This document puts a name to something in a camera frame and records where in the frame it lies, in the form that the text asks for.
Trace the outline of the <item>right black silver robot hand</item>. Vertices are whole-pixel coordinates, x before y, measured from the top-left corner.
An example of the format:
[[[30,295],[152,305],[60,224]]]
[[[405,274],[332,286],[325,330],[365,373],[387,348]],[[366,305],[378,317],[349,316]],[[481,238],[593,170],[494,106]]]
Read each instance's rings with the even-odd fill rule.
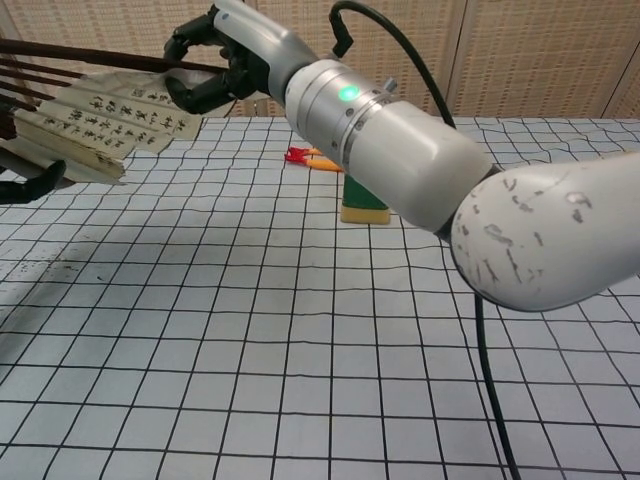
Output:
[[[197,45],[219,46],[228,67],[194,87],[165,77],[174,104],[190,114],[205,114],[256,92],[284,106],[291,78],[318,60],[296,33],[241,1],[216,1],[206,14],[176,28],[164,58],[178,61]]]

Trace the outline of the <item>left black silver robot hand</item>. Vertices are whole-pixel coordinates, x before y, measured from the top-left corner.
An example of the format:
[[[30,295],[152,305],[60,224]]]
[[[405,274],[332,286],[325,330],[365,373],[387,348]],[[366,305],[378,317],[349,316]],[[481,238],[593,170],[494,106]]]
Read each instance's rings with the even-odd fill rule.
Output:
[[[23,183],[15,181],[1,182],[1,204],[27,204],[60,187],[66,173],[66,163],[57,160],[42,174]]]

